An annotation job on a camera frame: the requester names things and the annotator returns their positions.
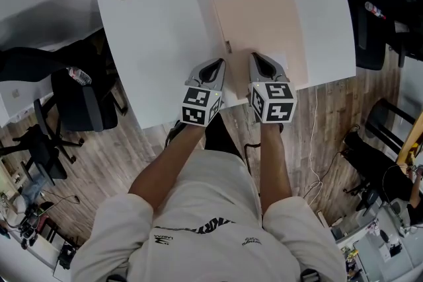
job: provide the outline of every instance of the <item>white cube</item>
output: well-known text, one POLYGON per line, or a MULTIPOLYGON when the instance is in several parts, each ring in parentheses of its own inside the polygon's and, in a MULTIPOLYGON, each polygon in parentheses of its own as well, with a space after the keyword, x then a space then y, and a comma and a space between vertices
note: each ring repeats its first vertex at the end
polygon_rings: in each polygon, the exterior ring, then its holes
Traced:
POLYGON ((221 106, 222 92, 200 87, 184 86, 184 101, 180 120, 190 125, 206 127, 221 106))
POLYGON ((291 122, 297 106, 293 83, 251 83, 251 106, 263 123, 291 122))

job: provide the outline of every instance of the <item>person in black clothing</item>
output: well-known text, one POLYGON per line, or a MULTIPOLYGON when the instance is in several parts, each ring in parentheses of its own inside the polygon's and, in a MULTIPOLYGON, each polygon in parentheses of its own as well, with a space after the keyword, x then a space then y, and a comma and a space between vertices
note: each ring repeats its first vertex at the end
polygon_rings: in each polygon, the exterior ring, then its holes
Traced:
POLYGON ((361 140, 357 131, 347 134, 344 142, 348 148, 341 152, 342 156, 370 181, 380 198, 386 202, 396 198, 409 202, 407 209, 410 225, 423 223, 423 195, 419 191, 422 168, 417 170, 413 183, 411 170, 408 171, 408 177, 405 176, 395 161, 361 140))

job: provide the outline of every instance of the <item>floor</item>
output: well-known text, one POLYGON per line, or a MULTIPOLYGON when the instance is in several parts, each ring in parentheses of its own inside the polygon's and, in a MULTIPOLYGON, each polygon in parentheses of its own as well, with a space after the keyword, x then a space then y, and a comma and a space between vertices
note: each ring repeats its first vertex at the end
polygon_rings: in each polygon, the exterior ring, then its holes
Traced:
MULTIPOLYGON (((336 152, 342 150, 342 138, 345 133, 355 123, 363 125, 377 100, 385 97, 393 104, 397 103, 400 75, 397 55, 387 50, 382 71, 357 69, 355 77, 298 92, 298 105, 293 121, 285 125, 282 133, 286 164, 295 195, 303 196, 317 179, 310 169, 309 153, 313 170, 322 177, 336 152), (317 115, 310 150, 316 96, 317 115)), ((124 96, 122 91, 115 92, 118 100, 124 96)), ((253 122, 254 116, 250 107, 243 105, 225 109, 221 114, 242 154, 245 143, 259 142, 259 126, 253 122)), ((49 115, 50 126, 55 127, 56 117, 56 112, 49 115)), ((0 130, 3 146, 14 145, 12 138, 22 135, 27 127, 35 123, 36 118, 31 115, 0 130)), ((79 244, 88 239, 98 205, 109 196, 127 192, 137 174, 163 150, 170 127, 171 124, 168 123, 140 129, 130 110, 125 117, 119 116, 118 127, 112 130, 101 133, 63 132, 64 139, 77 142, 82 137, 85 144, 80 149, 69 149, 69 153, 77 157, 77 162, 72 165, 60 156, 68 179, 58 180, 54 187, 46 187, 47 191, 63 197, 77 195, 81 201, 79 205, 62 201, 48 212, 62 233, 77 238, 79 244)), ((369 143, 379 149, 383 148, 376 139, 370 140, 369 143)), ((259 181, 259 158, 259 149, 249 149, 252 175, 256 183, 259 181)), ((5 157, 12 170, 17 171, 20 171, 19 162, 28 159, 29 154, 26 152, 5 157)), ((323 188, 311 207, 315 211, 322 211, 331 224, 355 209, 357 197, 347 196, 342 190, 354 186, 358 182, 358 176, 340 155, 336 155, 333 166, 323 182, 323 188)), ((309 203, 318 190, 315 188, 306 197, 309 203)), ((48 201, 60 200, 54 195, 45 194, 48 201)))

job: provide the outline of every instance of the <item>person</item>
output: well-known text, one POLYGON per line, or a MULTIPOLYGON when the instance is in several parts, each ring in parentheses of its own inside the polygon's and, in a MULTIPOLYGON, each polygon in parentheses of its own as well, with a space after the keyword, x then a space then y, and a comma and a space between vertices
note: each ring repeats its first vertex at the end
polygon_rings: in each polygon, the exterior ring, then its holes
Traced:
POLYGON ((410 225, 423 223, 423 203, 420 193, 422 168, 416 171, 414 183, 413 171, 407 176, 401 167, 387 155, 365 143, 358 135, 358 126, 353 127, 344 138, 347 149, 342 156, 379 192, 379 197, 386 202, 396 198, 408 201, 410 225))
POLYGON ((279 125, 260 130, 260 197, 220 114, 207 128, 186 125, 128 194, 98 208, 72 281, 294 282, 308 269, 346 281, 330 231, 292 197, 279 125))

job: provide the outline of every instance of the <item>white t-shirt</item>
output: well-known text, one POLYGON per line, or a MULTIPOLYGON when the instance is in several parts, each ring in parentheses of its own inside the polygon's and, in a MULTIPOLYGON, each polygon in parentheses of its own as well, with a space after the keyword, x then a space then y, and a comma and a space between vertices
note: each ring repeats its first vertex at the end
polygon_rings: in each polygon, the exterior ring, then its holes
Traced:
POLYGON ((98 208, 90 239, 72 264, 73 282, 113 273, 140 281, 346 281, 345 262, 328 229, 301 197, 273 203, 264 215, 242 160, 194 151, 160 211, 122 194, 98 208))

